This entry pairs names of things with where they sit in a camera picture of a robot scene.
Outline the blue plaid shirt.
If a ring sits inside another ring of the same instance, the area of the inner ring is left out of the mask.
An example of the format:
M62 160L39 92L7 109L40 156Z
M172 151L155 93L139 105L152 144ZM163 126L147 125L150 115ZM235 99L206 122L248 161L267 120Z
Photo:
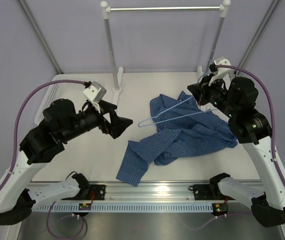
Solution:
M136 187L150 164L166 166L178 158L204 156L238 144L226 121L200 110L184 91L177 99L160 94L149 102L149 109L156 133L128 141L116 175L121 182Z

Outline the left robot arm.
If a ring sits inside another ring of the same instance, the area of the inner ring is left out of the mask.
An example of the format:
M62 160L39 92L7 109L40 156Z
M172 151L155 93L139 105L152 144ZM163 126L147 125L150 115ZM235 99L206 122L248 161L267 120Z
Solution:
M76 111L71 100L61 98L43 111L43 120L20 143L14 167L5 173L6 183L0 183L0 226L20 223L50 202L83 200L89 196L91 185L81 173L38 190L27 186L41 169L64 151L68 141L94 128L113 139L118 138L133 120L118 116L116 109L116 105L101 100L97 107L86 101L82 109Z

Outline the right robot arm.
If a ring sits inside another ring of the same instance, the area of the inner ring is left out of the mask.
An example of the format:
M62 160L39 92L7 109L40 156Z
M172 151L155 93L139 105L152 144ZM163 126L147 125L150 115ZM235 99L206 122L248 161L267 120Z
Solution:
M206 76L187 89L200 106L211 103L228 117L231 132L250 156L263 185L259 191L220 173L209 180L209 194L215 199L229 197L245 205L265 228L285 224L285 182L278 174L283 165L279 156L272 156L272 128L255 109L259 91L254 82L236 77L226 88L222 79L210 83L210 76Z

